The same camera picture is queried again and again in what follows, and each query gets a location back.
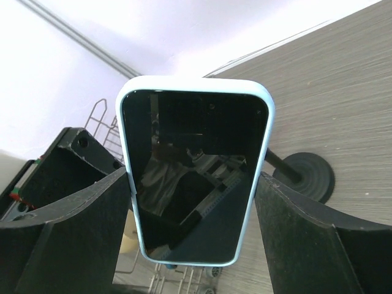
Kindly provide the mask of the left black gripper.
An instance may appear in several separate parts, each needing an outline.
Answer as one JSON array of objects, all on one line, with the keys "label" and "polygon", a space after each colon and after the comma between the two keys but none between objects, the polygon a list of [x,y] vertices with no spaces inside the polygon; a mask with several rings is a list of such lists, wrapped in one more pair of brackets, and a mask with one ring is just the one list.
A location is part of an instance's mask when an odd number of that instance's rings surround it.
[{"label": "left black gripper", "polygon": [[86,129],[66,127],[42,156],[28,160],[1,190],[1,220],[12,221],[56,202],[122,166]]}]

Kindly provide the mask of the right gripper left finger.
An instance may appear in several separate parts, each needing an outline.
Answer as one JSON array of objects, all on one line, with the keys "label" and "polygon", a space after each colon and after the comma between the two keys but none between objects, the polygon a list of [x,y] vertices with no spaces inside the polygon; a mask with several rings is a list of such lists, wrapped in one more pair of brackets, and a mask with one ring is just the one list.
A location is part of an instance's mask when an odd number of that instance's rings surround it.
[{"label": "right gripper left finger", "polygon": [[1,223],[2,293],[109,293],[130,205],[126,170]]}]

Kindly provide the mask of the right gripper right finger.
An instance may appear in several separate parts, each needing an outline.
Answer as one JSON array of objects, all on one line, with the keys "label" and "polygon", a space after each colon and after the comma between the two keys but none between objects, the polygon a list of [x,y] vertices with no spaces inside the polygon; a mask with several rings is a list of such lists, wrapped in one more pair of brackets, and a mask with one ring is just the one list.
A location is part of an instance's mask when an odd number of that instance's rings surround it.
[{"label": "right gripper right finger", "polygon": [[267,173],[255,206],[274,293],[390,293],[391,227],[303,196]]}]

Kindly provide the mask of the black phone stand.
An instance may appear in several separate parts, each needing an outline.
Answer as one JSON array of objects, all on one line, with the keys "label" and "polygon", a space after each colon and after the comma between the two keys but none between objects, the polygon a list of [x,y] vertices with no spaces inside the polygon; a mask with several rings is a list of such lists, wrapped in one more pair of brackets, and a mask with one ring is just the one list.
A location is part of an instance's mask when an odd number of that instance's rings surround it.
[{"label": "black phone stand", "polygon": [[332,196],[334,171],[321,156],[301,152],[281,159],[267,150],[265,160],[275,168],[273,178],[292,190],[323,204]]}]

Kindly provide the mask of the phone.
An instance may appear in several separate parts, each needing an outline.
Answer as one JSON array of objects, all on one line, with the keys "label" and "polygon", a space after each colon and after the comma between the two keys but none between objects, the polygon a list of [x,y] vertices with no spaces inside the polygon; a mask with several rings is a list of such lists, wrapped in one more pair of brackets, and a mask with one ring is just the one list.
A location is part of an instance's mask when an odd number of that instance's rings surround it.
[{"label": "phone", "polygon": [[116,119],[146,259],[237,261],[274,116],[256,81],[143,75],[125,83]]}]

